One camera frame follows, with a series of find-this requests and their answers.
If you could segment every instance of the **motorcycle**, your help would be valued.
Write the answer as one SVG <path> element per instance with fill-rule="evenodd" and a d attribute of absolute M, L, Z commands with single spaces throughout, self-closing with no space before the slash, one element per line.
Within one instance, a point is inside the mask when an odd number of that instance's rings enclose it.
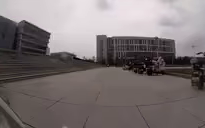
<path fill-rule="evenodd" d="M 196 55 L 203 55 L 205 59 L 205 52 L 199 52 Z M 191 64 L 191 86 L 197 86 L 199 90 L 202 90 L 205 83 L 205 60 L 202 62 L 197 58 L 192 58 Z"/>

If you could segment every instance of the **cloud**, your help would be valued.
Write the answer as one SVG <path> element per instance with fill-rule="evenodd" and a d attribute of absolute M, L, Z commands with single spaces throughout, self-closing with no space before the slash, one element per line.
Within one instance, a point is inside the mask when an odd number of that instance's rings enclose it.
<path fill-rule="evenodd" d="M 111 4 L 108 0 L 97 0 L 98 8 L 101 10 L 107 10 L 111 8 Z"/>
<path fill-rule="evenodd" d="M 91 57 L 97 34 L 173 38 L 178 55 L 205 50 L 205 0 L 0 0 L 0 14 L 50 31 L 52 52 Z"/>
<path fill-rule="evenodd" d="M 194 44 L 197 51 L 205 51 L 205 0 L 162 2 L 169 11 L 160 18 L 161 35 L 176 40 L 179 55 L 192 55 Z"/>

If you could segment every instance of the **concrete pavement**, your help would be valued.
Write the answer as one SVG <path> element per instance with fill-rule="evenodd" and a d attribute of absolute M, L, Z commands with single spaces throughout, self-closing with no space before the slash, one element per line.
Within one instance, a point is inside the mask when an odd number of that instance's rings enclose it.
<path fill-rule="evenodd" d="M 3 84 L 11 108 L 36 128 L 197 128 L 205 90 L 173 76 L 100 68 Z"/>

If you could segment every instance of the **gray building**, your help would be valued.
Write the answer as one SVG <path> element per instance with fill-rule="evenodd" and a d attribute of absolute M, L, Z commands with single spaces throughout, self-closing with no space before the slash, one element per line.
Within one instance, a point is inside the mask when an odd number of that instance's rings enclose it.
<path fill-rule="evenodd" d="M 97 35 L 97 62 L 120 64 L 123 61 L 162 56 L 175 58 L 175 41 L 158 37 L 131 37 Z"/>
<path fill-rule="evenodd" d="M 15 50 L 16 27 L 16 22 L 0 16 L 0 48 Z"/>
<path fill-rule="evenodd" d="M 43 54 L 47 53 L 50 33 L 23 20 L 18 23 L 16 47 L 18 51 Z"/>

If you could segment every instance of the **person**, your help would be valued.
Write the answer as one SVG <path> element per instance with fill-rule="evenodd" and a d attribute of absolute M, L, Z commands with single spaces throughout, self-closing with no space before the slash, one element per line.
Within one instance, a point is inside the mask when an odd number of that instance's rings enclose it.
<path fill-rule="evenodd" d="M 152 60 L 149 57 L 145 57 L 144 63 L 145 63 L 145 66 L 148 67 L 152 65 Z"/>

